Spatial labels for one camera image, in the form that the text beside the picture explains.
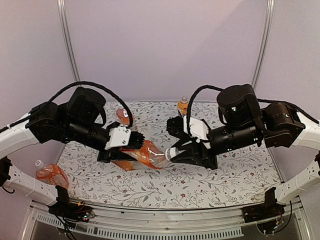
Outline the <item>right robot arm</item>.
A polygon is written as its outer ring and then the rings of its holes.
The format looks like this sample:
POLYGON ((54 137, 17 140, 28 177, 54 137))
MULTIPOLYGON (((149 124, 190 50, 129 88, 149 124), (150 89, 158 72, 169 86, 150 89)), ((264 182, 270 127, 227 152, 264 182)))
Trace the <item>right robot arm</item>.
POLYGON ((254 144, 260 147, 263 141, 266 148, 319 151, 304 170, 267 190, 263 203, 242 208, 245 223, 281 216, 293 198, 320 183, 320 122, 293 103, 257 98, 250 84, 225 89, 200 86, 189 100, 186 116, 168 119, 166 130, 178 139, 165 150, 167 160, 211 170, 218 168, 218 155, 254 144), (221 127, 211 129, 205 120, 191 117, 192 103, 205 89, 219 91, 216 102, 221 127))

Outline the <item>yellow dark-label bottle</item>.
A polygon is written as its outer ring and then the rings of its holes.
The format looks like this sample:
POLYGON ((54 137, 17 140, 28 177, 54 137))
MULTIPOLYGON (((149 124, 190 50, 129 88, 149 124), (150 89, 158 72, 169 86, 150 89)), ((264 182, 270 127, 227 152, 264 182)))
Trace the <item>yellow dark-label bottle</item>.
POLYGON ((186 96, 182 96, 180 101, 177 103, 177 110, 181 117, 184 117, 188 113, 188 98, 186 96))

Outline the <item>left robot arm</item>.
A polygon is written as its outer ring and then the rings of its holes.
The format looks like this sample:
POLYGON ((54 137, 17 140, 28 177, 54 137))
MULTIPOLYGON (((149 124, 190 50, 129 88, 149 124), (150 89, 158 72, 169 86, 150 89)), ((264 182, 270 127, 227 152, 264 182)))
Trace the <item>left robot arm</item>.
POLYGON ((60 105, 52 99, 26 113, 0 131, 0 185, 25 192, 28 196, 63 216, 74 213, 68 191, 41 182, 20 171, 8 155, 25 147, 48 141, 78 142, 102 154, 105 163, 120 159, 120 148, 139 149, 144 136, 128 126, 107 122, 106 99, 91 88, 77 87, 68 102, 60 105))

